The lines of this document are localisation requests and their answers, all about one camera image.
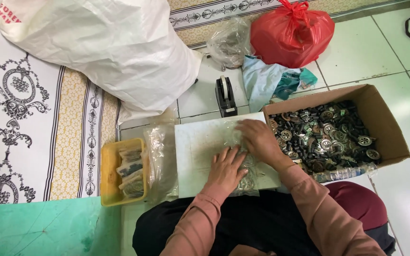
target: pink sleeve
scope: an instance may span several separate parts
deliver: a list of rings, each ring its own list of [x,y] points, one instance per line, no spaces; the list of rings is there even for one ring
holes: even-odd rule
[[[207,256],[227,196],[219,185],[206,184],[181,216],[161,255]]]
[[[322,255],[385,255],[377,242],[365,234],[362,223],[298,165],[280,171],[279,178],[291,191],[308,234]]]

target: right hand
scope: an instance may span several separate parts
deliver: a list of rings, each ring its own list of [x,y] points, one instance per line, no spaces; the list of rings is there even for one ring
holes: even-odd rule
[[[279,148],[279,144],[271,129],[262,121],[245,119],[238,121],[235,129],[242,131],[243,142],[246,144],[249,153],[257,159],[272,166],[282,165],[289,167],[295,163]]]

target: patterned mat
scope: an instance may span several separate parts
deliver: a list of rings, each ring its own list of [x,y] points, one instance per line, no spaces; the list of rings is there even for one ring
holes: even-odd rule
[[[100,148],[118,137],[119,106],[0,33],[0,204],[99,196]]]

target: red plastic bag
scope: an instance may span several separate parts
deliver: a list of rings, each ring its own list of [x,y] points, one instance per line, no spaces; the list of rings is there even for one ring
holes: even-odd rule
[[[324,11],[307,10],[306,1],[279,1],[282,6],[252,23],[251,44],[265,64],[304,67],[327,48],[335,23]]]

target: person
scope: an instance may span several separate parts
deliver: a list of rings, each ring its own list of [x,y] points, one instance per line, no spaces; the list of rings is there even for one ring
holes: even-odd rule
[[[214,155],[195,198],[163,202],[137,220],[137,255],[391,255],[387,212],[373,191],[339,181],[323,186],[278,146],[270,128],[239,121],[249,153],[273,167],[290,194],[228,197],[247,170],[238,147]]]

